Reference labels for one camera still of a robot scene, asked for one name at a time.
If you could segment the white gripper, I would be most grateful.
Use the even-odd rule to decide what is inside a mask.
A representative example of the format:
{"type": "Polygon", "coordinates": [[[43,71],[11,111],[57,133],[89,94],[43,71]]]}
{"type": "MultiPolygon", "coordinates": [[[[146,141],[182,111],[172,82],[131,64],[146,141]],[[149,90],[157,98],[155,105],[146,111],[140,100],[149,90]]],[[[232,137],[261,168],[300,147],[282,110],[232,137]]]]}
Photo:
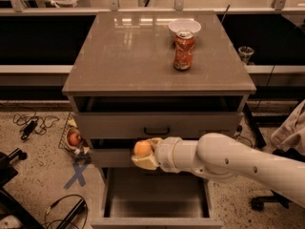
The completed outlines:
{"type": "Polygon", "coordinates": [[[180,137],[167,137],[165,139],[162,139],[161,137],[153,137],[148,138],[147,141],[152,146],[154,155],[132,156],[132,162],[137,167],[145,170],[156,170],[160,167],[167,173],[180,172],[180,170],[175,166],[173,160],[174,148],[181,141],[180,137]]]}

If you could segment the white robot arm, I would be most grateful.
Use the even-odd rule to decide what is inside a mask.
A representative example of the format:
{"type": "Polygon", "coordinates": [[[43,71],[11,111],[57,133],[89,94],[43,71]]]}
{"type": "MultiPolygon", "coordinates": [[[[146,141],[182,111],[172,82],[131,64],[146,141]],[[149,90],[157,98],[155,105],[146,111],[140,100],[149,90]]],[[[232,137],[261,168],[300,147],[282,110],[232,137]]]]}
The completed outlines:
{"type": "Polygon", "coordinates": [[[198,140],[153,137],[133,147],[132,162],[146,170],[189,172],[217,182],[232,182],[243,176],[284,198],[305,207],[304,163],[246,146],[218,133],[198,140]]]}

